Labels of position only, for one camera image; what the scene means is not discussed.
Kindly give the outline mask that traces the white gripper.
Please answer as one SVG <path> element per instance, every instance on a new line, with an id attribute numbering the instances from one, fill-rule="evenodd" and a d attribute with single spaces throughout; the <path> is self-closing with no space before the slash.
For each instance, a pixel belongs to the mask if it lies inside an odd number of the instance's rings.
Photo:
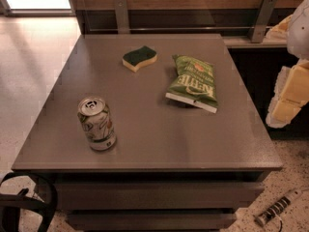
<path id="1" fill-rule="evenodd" d="M 287 39 L 290 54 L 309 59 L 309 0 L 303 0 L 292 15 L 269 29 L 266 38 Z M 283 67 L 277 76 L 274 97 L 267 110 L 267 125 L 275 129 L 289 125 L 308 102 L 309 61 L 299 60 L 291 68 Z"/>

